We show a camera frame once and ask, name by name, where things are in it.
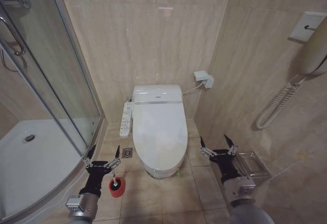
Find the wall outlet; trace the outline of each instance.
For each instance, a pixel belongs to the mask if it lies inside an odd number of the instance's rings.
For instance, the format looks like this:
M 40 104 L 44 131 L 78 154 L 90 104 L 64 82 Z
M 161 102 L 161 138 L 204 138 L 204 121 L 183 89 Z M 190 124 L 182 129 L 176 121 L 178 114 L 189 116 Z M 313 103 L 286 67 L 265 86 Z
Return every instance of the wall outlet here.
M 327 13 L 306 11 L 293 29 L 290 38 L 301 42 L 307 42 L 319 24 L 327 16 Z
M 209 79 L 206 80 L 205 83 L 204 83 L 205 88 L 206 89 L 211 88 L 213 86 L 213 84 L 214 84 L 214 81 L 215 81 L 214 80 L 214 77 L 212 77 L 211 75 L 209 75 Z
M 206 71 L 196 71 L 194 72 L 195 80 L 202 81 L 209 79 L 209 75 Z

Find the toilet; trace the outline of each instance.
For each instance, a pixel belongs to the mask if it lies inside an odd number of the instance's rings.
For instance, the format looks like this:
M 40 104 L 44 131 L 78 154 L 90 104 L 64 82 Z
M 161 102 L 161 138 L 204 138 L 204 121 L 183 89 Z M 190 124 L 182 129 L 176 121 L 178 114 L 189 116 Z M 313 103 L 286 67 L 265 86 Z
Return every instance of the toilet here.
M 133 141 L 154 178 L 173 175 L 183 162 L 188 130 L 179 85 L 137 85 L 133 92 Z

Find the shower enclosure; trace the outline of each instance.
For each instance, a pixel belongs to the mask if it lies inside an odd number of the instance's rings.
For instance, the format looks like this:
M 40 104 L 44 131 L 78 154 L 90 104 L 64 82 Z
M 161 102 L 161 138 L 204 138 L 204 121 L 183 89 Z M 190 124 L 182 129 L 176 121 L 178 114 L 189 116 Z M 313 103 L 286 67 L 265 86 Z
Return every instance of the shower enclosure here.
M 49 200 L 103 120 L 62 0 L 0 0 L 0 223 Z

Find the toilet tank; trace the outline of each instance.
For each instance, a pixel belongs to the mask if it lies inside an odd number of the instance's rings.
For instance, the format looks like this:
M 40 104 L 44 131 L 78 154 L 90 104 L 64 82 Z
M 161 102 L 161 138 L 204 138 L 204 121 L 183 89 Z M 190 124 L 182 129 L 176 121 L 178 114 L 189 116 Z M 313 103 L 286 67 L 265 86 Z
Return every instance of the toilet tank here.
M 134 102 L 174 102 L 182 101 L 179 85 L 136 85 L 134 86 Z

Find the shower drain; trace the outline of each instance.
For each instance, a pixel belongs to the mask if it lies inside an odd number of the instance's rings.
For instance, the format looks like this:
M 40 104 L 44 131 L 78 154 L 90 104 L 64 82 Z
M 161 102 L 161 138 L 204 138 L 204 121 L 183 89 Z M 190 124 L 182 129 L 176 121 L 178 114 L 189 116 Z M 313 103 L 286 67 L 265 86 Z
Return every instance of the shower drain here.
M 133 148 L 132 147 L 123 149 L 123 154 L 122 154 L 123 159 L 128 159 L 128 158 L 131 158 L 132 156 L 133 156 Z
M 32 141 L 34 138 L 35 138 L 35 135 L 29 135 L 29 136 L 25 137 L 25 141 L 26 141 L 26 142 L 30 142 L 30 141 Z

